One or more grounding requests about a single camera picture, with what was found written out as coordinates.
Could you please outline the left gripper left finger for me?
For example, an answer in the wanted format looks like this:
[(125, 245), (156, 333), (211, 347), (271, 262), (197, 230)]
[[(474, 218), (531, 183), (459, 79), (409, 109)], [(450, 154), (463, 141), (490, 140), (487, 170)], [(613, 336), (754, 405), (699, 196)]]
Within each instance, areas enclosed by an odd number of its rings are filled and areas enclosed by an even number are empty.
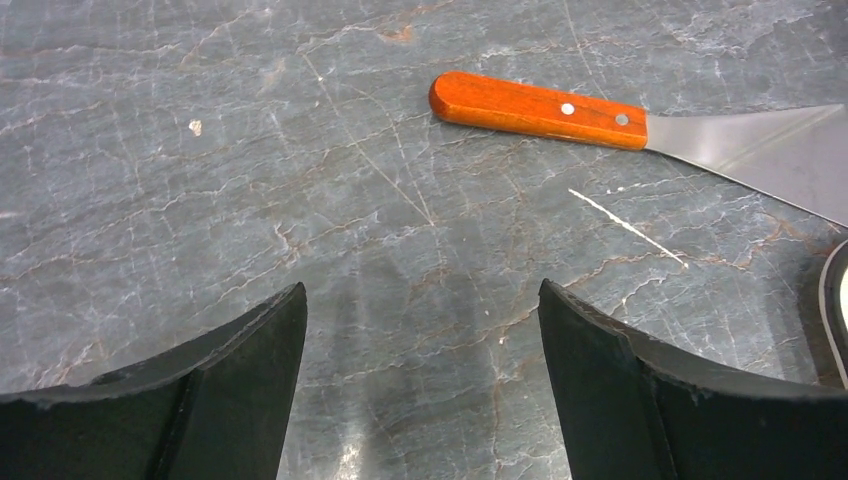
[(307, 329), (302, 283), (79, 385), (1, 398), (5, 479), (273, 479)]

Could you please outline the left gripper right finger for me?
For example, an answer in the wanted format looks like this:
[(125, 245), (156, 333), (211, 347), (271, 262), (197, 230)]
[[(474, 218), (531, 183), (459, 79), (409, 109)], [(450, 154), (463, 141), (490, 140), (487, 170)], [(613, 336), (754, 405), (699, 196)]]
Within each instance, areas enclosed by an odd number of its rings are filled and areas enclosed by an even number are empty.
[(847, 394), (733, 368), (551, 280), (539, 325), (575, 479), (843, 479)]

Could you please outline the white strawberry tray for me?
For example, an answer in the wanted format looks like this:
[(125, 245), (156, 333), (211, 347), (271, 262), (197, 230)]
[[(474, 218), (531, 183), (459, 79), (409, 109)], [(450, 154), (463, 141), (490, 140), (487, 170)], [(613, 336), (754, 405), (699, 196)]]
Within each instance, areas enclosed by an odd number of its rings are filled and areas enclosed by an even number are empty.
[(847, 241), (828, 256), (818, 282), (818, 305), (844, 388), (847, 388)]

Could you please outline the orange handled metal scraper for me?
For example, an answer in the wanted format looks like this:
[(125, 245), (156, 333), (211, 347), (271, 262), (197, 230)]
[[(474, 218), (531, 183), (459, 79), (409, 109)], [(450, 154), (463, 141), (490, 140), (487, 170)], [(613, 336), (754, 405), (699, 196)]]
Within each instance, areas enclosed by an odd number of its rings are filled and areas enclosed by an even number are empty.
[(684, 161), (841, 226), (847, 223), (847, 107), (656, 116), (609, 100), (450, 71), (429, 89), (448, 122)]

